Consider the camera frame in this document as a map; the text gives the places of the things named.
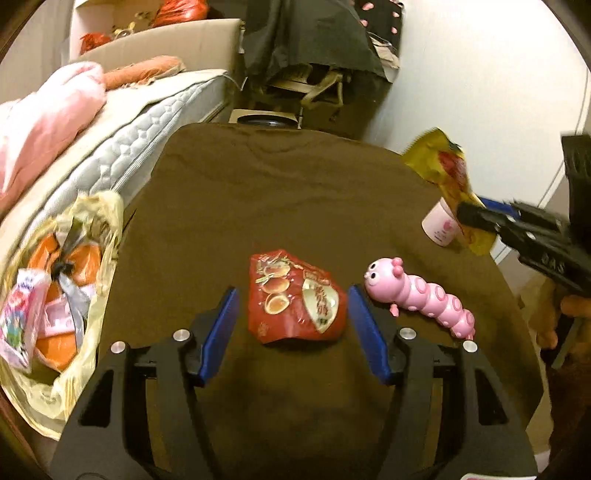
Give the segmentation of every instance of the pink package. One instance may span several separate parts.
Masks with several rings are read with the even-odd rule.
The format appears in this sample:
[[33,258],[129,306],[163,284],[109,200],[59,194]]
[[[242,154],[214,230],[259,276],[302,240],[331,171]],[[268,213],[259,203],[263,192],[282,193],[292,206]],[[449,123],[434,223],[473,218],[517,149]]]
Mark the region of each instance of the pink package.
[[[94,284],[85,285],[80,288],[88,298],[95,296],[96,287]],[[62,333],[73,333],[74,319],[70,311],[70,304],[66,295],[61,295],[55,300],[46,303],[45,310],[39,322],[37,338],[53,337]]]
[[22,268],[17,284],[8,294],[0,312],[0,356],[27,373],[37,342],[39,323],[51,277],[43,270]]

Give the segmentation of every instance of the white wall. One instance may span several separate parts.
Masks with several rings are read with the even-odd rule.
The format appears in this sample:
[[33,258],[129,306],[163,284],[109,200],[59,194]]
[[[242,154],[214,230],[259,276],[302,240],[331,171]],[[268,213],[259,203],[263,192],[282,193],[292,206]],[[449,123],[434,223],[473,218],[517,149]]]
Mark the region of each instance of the white wall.
[[73,3],[46,0],[25,24],[0,63],[0,103],[34,92],[61,66]]
[[582,129],[591,96],[564,28],[541,0],[404,4],[400,74],[366,140],[403,152],[439,127],[477,194],[545,205],[563,175],[560,133]]

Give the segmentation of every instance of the blue gripper pad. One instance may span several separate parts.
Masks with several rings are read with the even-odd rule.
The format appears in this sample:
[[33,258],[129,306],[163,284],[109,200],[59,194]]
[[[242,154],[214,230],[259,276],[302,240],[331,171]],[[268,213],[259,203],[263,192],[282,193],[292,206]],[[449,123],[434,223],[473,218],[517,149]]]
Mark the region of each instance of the blue gripper pad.
[[226,347],[236,325],[239,308],[238,290],[230,289],[217,308],[217,318],[201,349],[199,377],[203,385],[216,376],[222,364]]
[[392,369],[388,364],[388,345],[365,301],[359,286],[349,289],[349,318],[365,352],[371,372],[386,385],[391,384]]

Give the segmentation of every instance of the brown cloth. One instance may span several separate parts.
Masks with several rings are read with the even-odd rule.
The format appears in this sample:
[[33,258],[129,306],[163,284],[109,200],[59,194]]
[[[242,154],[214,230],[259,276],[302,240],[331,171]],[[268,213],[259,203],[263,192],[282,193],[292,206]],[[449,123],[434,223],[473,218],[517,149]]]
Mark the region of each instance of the brown cloth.
[[[197,393],[230,479],[358,479],[392,389],[374,378],[349,325],[333,344],[263,346],[248,331],[250,255],[284,248],[347,289],[380,257],[441,284],[476,317],[476,338],[524,427],[542,395],[525,322],[491,257],[438,247],[421,220],[439,191],[388,150],[316,131],[193,124],[168,141],[124,238],[103,326],[158,342],[214,308],[228,285],[242,310],[219,374]],[[399,323],[452,345],[449,331],[402,311]],[[148,402],[155,408],[155,396]],[[162,462],[162,440],[152,430]]]
[[591,408],[591,362],[569,362],[547,368],[554,429],[550,435],[550,460],[569,444],[581,418]]

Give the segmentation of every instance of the red bag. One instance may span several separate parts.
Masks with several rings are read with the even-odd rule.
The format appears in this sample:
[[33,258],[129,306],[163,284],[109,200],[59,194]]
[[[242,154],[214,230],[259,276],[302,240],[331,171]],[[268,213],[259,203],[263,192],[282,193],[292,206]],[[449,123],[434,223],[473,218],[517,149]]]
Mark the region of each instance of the red bag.
[[336,340],[346,316],[347,297],[327,272],[285,250],[251,257],[248,328],[261,343]]
[[110,36],[103,35],[102,33],[87,33],[80,39],[82,40],[82,45],[80,45],[80,55],[111,41]]
[[208,12],[207,0],[166,0],[156,13],[152,25],[162,27],[175,23],[205,20]]

